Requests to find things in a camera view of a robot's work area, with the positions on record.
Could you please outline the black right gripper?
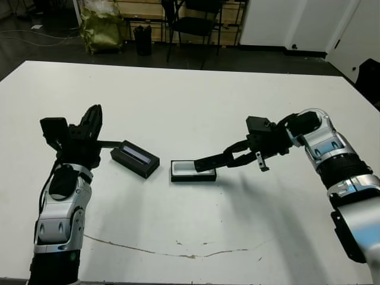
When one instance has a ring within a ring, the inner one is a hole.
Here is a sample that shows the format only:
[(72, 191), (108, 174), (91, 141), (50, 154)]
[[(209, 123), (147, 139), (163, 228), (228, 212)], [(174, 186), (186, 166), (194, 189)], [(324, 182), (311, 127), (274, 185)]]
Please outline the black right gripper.
[[(229, 157), (227, 167), (240, 167), (257, 160), (262, 172), (269, 171), (265, 160), (276, 155), (289, 153), (290, 138), (284, 128), (248, 128), (247, 140), (238, 141), (228, 146), (223, 155)], [(240, 153), (250, 149), (251, 152), (234, 157), (233, 153)]]

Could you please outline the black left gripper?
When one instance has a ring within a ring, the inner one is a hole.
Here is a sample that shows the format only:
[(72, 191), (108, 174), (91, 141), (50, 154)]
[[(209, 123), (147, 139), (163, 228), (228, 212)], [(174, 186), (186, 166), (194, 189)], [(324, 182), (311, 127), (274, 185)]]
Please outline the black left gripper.
[(95, 104), (86, 111), (79, 125), (68, 125), (69, 136), (56, 154), (60, 163), (78, 164), (91, 170), (99, 166), (103, 148), (119, 148), (120, 141), (98, 140), (102, 123), (102, 107)]

